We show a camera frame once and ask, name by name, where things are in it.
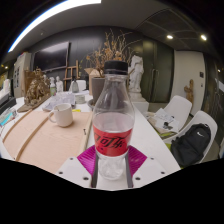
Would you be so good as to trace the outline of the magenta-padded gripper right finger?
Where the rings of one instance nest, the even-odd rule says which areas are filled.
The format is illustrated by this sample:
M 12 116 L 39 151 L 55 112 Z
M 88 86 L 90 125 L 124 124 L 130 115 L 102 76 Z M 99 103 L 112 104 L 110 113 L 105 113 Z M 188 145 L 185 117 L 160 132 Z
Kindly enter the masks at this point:
M 129 188 L 140 188 L 167 175 L 155 157 L 147 157 L 133 146 L 126 155 L 126 174 Z

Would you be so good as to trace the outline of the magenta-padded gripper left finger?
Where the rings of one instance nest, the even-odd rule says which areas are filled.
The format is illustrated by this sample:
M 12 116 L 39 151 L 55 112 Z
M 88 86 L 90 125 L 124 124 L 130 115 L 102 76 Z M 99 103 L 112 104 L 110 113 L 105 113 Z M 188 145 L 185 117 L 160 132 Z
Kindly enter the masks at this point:
M 95 164 L 95 146 L 91 146 L 78 157 L 69 157 L 56 172 L 56 175 L 81 187 L 91 188 Z

